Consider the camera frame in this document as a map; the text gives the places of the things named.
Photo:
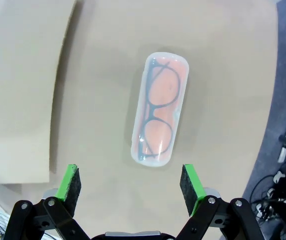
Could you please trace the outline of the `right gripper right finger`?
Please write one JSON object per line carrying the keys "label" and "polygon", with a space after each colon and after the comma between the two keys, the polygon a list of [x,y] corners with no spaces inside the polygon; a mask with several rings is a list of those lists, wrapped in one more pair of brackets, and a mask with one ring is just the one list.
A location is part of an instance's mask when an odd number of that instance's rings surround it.
{"label": "right gripper right finger", "polygon": [[263,240],[264,236],[244,198],[230,202],[206,193],[192,164],[184,164],[180,188],[189,220],[176,236],[177,240],[201,240],[208,228],[219,228],[227,240]]}

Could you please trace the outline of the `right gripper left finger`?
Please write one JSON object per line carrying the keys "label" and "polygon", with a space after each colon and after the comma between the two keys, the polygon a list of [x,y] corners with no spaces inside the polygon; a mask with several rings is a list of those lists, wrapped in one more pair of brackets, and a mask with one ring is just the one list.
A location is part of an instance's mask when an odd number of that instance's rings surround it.
{"label": "right gripper left finger", "polygon": [[56,230],[63,240],[88,240],[90,237],[73,219],[81,190],[79,167],[69,164],[54,196],[37,204],[28,200],[15,203],[4,234],[6,240],[40,240],[46,230]]}

